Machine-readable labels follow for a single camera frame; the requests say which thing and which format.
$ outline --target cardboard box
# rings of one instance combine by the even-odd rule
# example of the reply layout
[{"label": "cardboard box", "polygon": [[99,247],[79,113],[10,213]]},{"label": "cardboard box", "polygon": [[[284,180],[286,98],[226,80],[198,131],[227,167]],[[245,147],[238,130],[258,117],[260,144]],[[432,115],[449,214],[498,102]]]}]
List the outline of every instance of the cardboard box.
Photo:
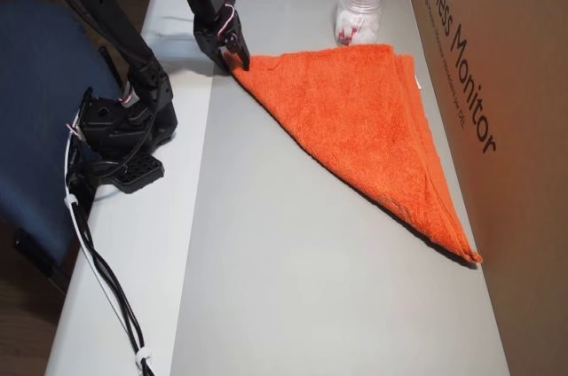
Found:
[{"label": "cardboard box", "polygon": [[568,374],[568,0],[412,0],[512,375]]}]

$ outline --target wire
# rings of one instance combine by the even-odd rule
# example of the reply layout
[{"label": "wire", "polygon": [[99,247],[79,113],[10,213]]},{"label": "wire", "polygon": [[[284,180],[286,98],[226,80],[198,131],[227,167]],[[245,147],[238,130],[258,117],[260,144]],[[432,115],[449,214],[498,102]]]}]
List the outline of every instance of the wire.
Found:
[{"label": "wire", "polygon": [[[77,123],[79,115],[75,117],[74,125]],[[69,166],[69,149],[71,145],[71,138],[74,134],[69,132],[67,138],[67,146],[65,150],[65,167],[64,167],[64,174],[67,180],[67,171]],[[91,230],[89,229],[89,225],[87,222],[87,215],[78,205],[75,200],[71,200],[70,198],[74,198],[69,193],[69,188],[67,186],[67,181],[65,182],[65,193],[66,193],[66,201],[69,207],[69,213],[71,215],[71,220],[73,222],[73,226],[75,228],[75,234],[79,239],[79,244],[81,245],[81,249],[83,254],[91,267],[95,278],[99,282],[103,293],[105,294],[108,302],[110,303],[116,317],[118,318],[119,322],[121,323],[122,328],[127,333],[130,345],[134,349],[134,352],[137,354],[137,363],[138,363],[138,354],[140,352],[144,352],[145,343],[144,337],[142,335],[142,330],[134,315],[134,311],[126,298],[126,294],[122,290],[122,286],[120,285],[116,275],[113,273],[112,269],[108,265],[108,263],[103,259],[103,257],[97,252],[94,247]],[[152,371],[150,364],[147,362],[147,357],[142,356],[139,360],[139,365],[142,370],[143,376],[154,376],[154,372]]]},{"label": "wire", "polygon": [[225,24],[219,29],[219,31],[217,32],[217,39],[219,37],[221,37],[221,35],[223,34],[223,32],[225,31],[225,29],[227,28],[227,26],[229,26],[229,23],[231,23],[231,21],[233,21],[234,19],[234,13],[235,13],[235,9],[234,6],[232,6],[231,4],[227,4],[225,3],[225,6],[230,7],[233,12],[231,12],[231,16],[227,19],[227,21],[225,22]]}]

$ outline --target robotic arm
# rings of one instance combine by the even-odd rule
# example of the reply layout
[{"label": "robotic arm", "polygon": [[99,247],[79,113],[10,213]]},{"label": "robotic arm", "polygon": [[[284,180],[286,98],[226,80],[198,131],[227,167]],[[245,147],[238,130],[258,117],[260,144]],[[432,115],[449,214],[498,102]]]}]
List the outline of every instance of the robotic arm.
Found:
[{"label": "robotic arm", "polygon": [[[168,75],[152,50],[115,0],[66,0],[96,31],[121,53],[130,69],[128,80],[139,101],[126,106],[121,101],[96,98],[85,92],[81,103],[78,135],[103,158],[91,165],[102,183],[134,192],[163,176],[162,164],[151,156],[169,141],[178,124],[172,105]],[[193,14],[193,34],[200,50],[227,70],[222,48],[236,53],[249,69],[249,50],[241,31],[235,0],[187,0]]]}]

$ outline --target orange towel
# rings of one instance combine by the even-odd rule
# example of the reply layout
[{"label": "orange towel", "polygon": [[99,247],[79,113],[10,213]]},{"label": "orange towel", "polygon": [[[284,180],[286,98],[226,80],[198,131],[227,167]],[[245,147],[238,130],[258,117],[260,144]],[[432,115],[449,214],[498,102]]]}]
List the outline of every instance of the orange towel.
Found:
[{"label": "orange towel", "polygon": [[414,61],[387,45],[253,57],[233,75],[324,167],[468,262],[452,199],[414,78]]}]

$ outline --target chair backrest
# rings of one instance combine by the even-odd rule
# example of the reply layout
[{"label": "chair backrest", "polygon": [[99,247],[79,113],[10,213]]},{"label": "chair backrest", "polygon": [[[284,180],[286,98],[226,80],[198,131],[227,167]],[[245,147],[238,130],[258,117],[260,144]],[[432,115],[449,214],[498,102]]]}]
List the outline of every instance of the chair backrest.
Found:
[{"label": "chair backrest", "polygon": [[71,13],[40,0],[0,3],[0,216],[56,262],[73,238],[64,198],[68,130],[83,93],[118,97]]}]

